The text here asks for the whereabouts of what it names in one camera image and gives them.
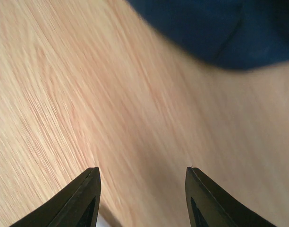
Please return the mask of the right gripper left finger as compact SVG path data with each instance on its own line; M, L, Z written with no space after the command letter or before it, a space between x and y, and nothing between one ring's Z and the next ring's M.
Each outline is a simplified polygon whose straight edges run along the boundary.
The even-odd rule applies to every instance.
M86 169L13 227L94 227L101 194L98 167Z

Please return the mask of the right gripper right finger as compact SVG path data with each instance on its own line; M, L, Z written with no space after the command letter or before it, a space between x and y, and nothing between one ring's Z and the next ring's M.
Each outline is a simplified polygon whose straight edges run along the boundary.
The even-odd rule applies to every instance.
M232 197L199 168L187 168L185 192L192 227L274 226Z

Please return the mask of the navy blue student backpack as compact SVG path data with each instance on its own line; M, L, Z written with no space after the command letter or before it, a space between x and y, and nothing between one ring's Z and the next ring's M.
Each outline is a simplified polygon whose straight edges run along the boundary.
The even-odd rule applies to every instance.
M289 61L289 0L132 0L153 28L223 69Z

